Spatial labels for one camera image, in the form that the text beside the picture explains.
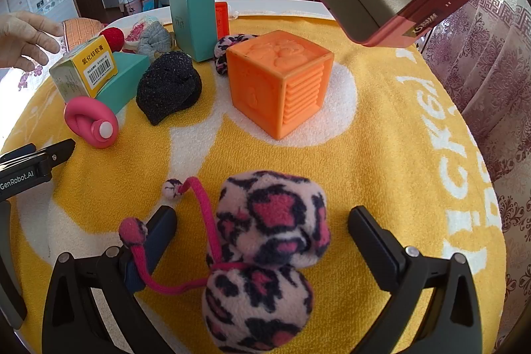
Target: curtain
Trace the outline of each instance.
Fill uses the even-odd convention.
[[[507,251],[496,347],[531,294],[531,8],[471,0],[435,27],[423,57],[455,102],[496,191]]]

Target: barcode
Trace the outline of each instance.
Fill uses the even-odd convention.
[[[92,86],[94,86],[98,80],[110,69],[111,62],[109,62],[108,59],[105,59],[100,66],[96,67],[94,71],[89,74],[89,80]]]

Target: red ball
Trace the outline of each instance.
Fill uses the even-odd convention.
[[[102,30],[100,32],[100,35],[103,35],[105,37],[105,39],[109,43],[111,51],[113,52],[120,51],[124,46],[124,33],[121,31],[121,29],[118,29],[117,27],[110,27],[108,29]]]

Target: pink ring toy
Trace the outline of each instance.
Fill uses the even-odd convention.
[[[75,97],[66,103],[68,127],[93,147],[109,147],[118,136],[118,119],[104,103],[90,97]]]

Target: metal bolt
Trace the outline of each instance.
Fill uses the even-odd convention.
[[[459,264],[465,264],[466,263],[466,257],[462,254],[462,253],[456,253],[453,258],[456,259],[456,261],[459,263]]]
[[[412,258],[416,258],[420,255],[420,252],[414,246],[406,246],[406,253]]]
[[[114,258],[116,255],[118,255],[120,252],[120,248],[117,246],[111,246],[110,248],[107,248],[105,251],[105,255],[107,255],[109,258]]]
[[[68,252],[63,252],[61,255],[59,255],[59,258],[57,259],[60,263],[66,263],[70,259],[70,254]]]

